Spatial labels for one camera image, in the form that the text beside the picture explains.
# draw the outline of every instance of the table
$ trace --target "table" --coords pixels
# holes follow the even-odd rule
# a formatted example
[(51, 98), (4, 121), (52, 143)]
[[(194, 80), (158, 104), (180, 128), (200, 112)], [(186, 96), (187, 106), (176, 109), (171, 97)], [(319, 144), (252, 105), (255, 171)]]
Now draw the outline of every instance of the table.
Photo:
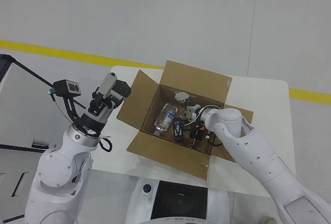
[[(119, 80), (131, 85), (139, 69), (159, 83), (162, 76), (162, 70), (159, 69), (115, 66), (111, 71)], [(290, 98), (285, 81), (233, 77), (225, 103), (253, 111), (251, 124), (264, 134), (276, 154), (293, 173), (296, 173)], [(111, 136), (113, 150), (107, 153), (98, 147), (93, 151), (93, 169), (269, 197), (262, 185), (238, 164), (216, 156), (210, 158), (208, 180), (204, 181), (127, 152), (127, 147), (139, 130), (117, 120), (118, 112), (119, 108), (113, 111), (102, 131), (103, 135)]]

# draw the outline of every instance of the open cardboard box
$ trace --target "open cardboard box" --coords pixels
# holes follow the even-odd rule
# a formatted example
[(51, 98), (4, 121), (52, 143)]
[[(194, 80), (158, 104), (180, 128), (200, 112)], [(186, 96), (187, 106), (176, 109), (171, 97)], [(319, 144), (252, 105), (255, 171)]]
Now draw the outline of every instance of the open cardboard box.
[[(190, 148), (192, 139), (175, 142), (172, 126), (160, 135), (153, 135), (154, 122), (162, 107), (167, 103), (178, 106), (179, 116), (183, 108), (174, 99), (176, 92), (184, 91), (201, 107), (216, 105), (221, 108), (236, 108), (226, 105), (225, 100), (231, 86), (231, 77), (206, 71), (177, 62), (167, 61), (160, 84), (139, 70), (132, 84), (132, 93), (120, 108), (117, 119), (137, 128), (138, 134), (127, 151), (171, 166), (178, 170), (207, 180), (210, 156), (234, 162), (224, 146), (212, 146), (205, 139)], [(251, 123), (253, 112), (236, 108)]]

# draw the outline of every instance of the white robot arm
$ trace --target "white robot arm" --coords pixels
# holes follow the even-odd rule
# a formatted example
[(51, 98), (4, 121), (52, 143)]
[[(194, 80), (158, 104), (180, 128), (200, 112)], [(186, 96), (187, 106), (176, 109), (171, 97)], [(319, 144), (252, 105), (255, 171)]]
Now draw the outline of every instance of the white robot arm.
[[(63, 135), (62, 147), (46, 150), (39, 160), (25, 211), (25, 221), (29, 224), (77, 222), (92, 169), (90, 152), (104, 139), (100, 132), (113, 109), (131, 92), (127, 83), (108, 73), (92, 94), (90, 107), (79, 117), (73, 104), (73, 97), (81, 94), (79, 85), (61, 80), (53, 86), (50, 93), (63, 97), (73, 124)], [(111, 143), (108, 143), (109, 149), (101, 147), (109, 152)]]
[(331, 223), (331, 204), (299, 182), (238, 110), (211, 109), (204, 113), (206, 128), (214, 131), (237, 164), (265, 187), (283, 223)]

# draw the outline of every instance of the yellow floor line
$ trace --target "yellow floor line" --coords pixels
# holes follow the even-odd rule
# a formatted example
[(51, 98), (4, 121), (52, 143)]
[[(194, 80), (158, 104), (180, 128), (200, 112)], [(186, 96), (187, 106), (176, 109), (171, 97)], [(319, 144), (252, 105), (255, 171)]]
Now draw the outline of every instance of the yellow floor line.
[(128, 62), (126, 60), (119, 60), (114, 58), (101, 57), (91, 54), (83, 54), (77, 52), (69, 52), (67, 50), (59, 50), (53, 48), (46, 48), (43, 46), (34, 46), (29, 44), (21, 44), (16, 42), (0, 40), (0, 48), (8, 50), (16, 50), (19, 52), (26, 52), (31, 54), (39, 54), (54, 58), (62, 58), (68, 60), (76, 60), (79, 62), (97, 64), (100, 66), (130, 66), (130, 67), (142, 67), (142, 68), (155, 68), (163, 69), (161, 66), (152, 66), (149, 64), (142, 64), (136, 62)]
[(295, 90), (292, 88), (289, 89), (289, 93), (291, 99), (331, 105), (331, 95), (319, 94), (317, 92), (309, 92), (304, 90)]
[[(91, 54), (83, 54), (78, 52), (69, 52), (67, 50), (59, 50), (53, 48), (46, 48), (43, 46), (35, 46), (29, 44), (21, 44), (11, 41), (0, 40), (0, 48), (8, 50), (16, 50), (19, 52), (26, 52), (31, 54), (39, 54), (54, 58), (62, 58), (68, 60), (75, 60), (78, 62), (85, 62), (90, 64), (97, 64), (100, 66), (130, 66), (141, 68), (155, 68), (163, 69), (161, 66), (152, 66), (149, 64), (142, 64), (136, 62), (128, 62), (126, 60), (119, 60), (114, 58), (101, 57)], [(317, 92), (309, 92), (303, 90), (289, 89), (290, 98), (295, 100), (302, 100), (308, 102), (315, 102), (318, 104), (331, 105), (331, 95), (319, 94)]]

